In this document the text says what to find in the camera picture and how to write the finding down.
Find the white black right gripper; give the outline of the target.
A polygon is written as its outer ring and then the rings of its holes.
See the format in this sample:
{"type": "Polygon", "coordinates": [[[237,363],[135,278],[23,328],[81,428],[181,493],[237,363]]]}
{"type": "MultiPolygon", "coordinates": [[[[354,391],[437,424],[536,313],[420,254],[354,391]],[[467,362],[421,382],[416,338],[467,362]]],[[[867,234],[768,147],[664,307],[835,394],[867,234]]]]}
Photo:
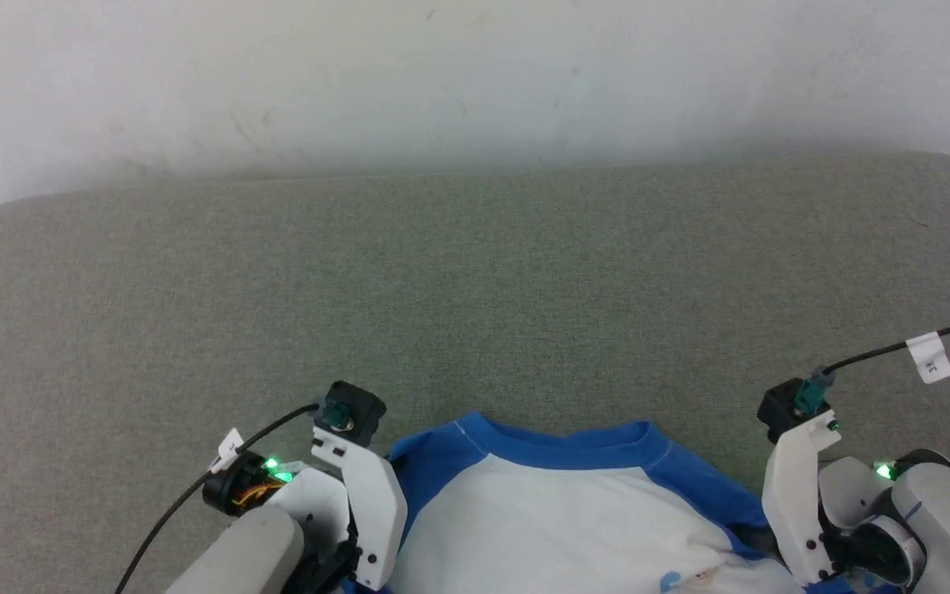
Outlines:
{"type": "Polygon", "coordinates": [[[828,409],[782,432],[763,478],[763,512],[779,557],[803,586],[854,568],[849,535],[895,478],[892,464],[853,456],[822,465],[821,452],[841,439],[837,426],[828,409]]]}

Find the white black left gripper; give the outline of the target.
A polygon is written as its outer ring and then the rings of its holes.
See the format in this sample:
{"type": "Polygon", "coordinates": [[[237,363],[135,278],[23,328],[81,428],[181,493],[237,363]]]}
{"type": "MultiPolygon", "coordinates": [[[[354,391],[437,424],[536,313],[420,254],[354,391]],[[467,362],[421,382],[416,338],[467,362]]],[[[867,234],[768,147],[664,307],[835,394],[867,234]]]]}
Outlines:
{"type": "Polygon", "coordinates": [[[314,436],[307,466],[269,497],[303,531],[322,568],[372,591],[391,577],[406,526],[407,501],[388,460],[342,436],[314,436]]]}

